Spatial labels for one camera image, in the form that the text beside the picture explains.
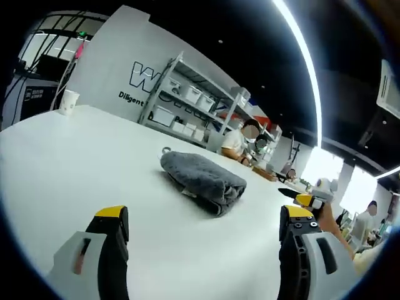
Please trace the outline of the person's right hand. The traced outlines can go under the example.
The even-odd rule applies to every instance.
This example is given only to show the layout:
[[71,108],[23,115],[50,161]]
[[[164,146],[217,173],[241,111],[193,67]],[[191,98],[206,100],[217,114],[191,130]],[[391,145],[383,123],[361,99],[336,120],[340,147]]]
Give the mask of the person's right hand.
[[322,231],[337,234],[338,225],[333,216],[333,210],[330,203],[326,203],[319,212],[318,224]]

